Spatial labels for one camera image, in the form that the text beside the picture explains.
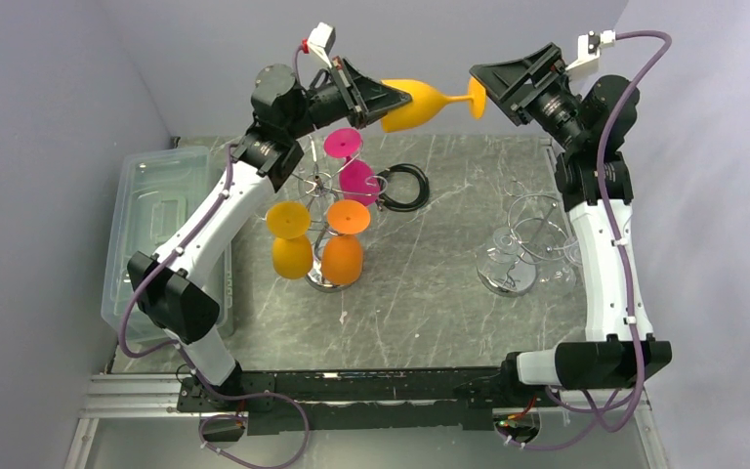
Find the yellow-orange wine glass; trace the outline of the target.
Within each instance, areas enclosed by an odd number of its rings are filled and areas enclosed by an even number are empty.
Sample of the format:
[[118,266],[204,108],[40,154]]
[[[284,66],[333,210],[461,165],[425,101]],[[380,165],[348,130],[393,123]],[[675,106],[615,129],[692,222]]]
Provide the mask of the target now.
[[381,119],[385,133],[419,127],[452,104],[467,103],[474,119],[481,119],[486,107],[486,91],[474,77],[469,80],[467,92],[460,96],[445,95],[432,85],[414,79],[387,79],[382,83],[407,93],[411,98],[409,104],[390,110]]

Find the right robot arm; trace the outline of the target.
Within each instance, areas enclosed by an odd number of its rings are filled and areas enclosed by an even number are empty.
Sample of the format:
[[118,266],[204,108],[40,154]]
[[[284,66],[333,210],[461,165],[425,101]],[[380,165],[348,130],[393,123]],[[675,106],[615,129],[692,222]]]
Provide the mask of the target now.
[[476,64],[470,74],[514,124],[535,121],[560,145],[554,178],[586,284],[584,340],[510,354],[516,368],[500,377],[501,397],[523,405],[537,386],[642,386],[673,352],[654,336],[631,244],[634,191],[620,148],[637,120],[637,85],[608,74],[586,96],[574,94],[571,67],[553,43],[523,59]]

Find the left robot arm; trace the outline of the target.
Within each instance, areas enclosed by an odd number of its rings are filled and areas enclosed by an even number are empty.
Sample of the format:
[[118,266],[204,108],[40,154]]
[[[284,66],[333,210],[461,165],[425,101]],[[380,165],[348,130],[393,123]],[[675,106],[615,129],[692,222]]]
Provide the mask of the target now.
[[253,121],[226,151],[221,179],[175,234],[153,253],[135,252],[127,263],[133,295],[118,330],[123,353],[133,310],[139,309],[187,359],[218,410],[234,407],[242,369],[218,331],[220,307],[202,288],[214,265],[259,206],[278,192],[301,161],[300,139],[341,119],[362,129],[409,105],[409,93],[367,77],[346,59],[325,69],[328,79],[305,88],[287,64],[272,64],[255,78]]

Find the pink wine glass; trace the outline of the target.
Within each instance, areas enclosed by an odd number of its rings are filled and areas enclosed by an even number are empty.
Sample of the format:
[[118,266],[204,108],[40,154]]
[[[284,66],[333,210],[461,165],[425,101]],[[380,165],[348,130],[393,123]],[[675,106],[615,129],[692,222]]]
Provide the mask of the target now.
[[338,174],[341,196],[364,206],[374,204],[380,195],[380,181],[360,157],[363,140],[359,132],[354,128],[335,130],[326,137],[323,149],[343,161]]

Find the chrome wine glass rack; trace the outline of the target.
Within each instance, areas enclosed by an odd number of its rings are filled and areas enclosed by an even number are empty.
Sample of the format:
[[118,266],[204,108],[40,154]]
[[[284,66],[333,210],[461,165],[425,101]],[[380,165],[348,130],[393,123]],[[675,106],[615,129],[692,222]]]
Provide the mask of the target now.
[[[323,141],[312,135],[302,139],[301,147],[305,155],[298,164],[294,177],[297,183],[297,200],[310,212],[308,237],[312,241],[312,269],[305,276],[305,281],[321,292],[339,292],[347,286],[331,283],[322,275],[321,256],[327,241],[336,235],[328,225],[327,212],[334,202],[344,199],[338,181],[343,161],[328,156],[323,149]],[[381,194],[387,183],[382,177],[375,176],[380,181]]]

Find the orange wine glass centre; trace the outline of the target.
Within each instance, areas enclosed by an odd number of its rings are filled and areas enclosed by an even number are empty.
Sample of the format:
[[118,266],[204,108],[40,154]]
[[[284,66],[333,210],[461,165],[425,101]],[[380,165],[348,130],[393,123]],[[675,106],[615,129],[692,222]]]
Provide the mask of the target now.
[[324,247],[321,273],[331,283],[348,285],[360,278],[364,250],[356,236],[368,228],[370,221],[367,207],[356,200],[339,200],[329,207],[327,222],[336,235]]

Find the yellow wine glass left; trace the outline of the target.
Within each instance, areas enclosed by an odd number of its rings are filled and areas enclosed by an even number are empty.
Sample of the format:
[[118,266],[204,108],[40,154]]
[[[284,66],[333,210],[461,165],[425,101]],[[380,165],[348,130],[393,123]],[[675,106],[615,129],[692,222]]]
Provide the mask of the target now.
[[300,202],[281,201],[269,209],[266,224],[274,236],[271,259],[276,273],[288,279],[304,277],[313,267],[313,249],[307,237],[309,210]]

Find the clear plastic storage box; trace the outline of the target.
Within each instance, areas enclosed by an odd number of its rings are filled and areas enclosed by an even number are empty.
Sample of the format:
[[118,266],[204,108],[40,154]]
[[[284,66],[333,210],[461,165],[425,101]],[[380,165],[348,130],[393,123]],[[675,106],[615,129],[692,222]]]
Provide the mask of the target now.
[[206,147],[129,155],[119,178],[104,273],[101,316],[118,329],[134,292],[130,257],[153,253],[176,233],[223,176],[225,159]]

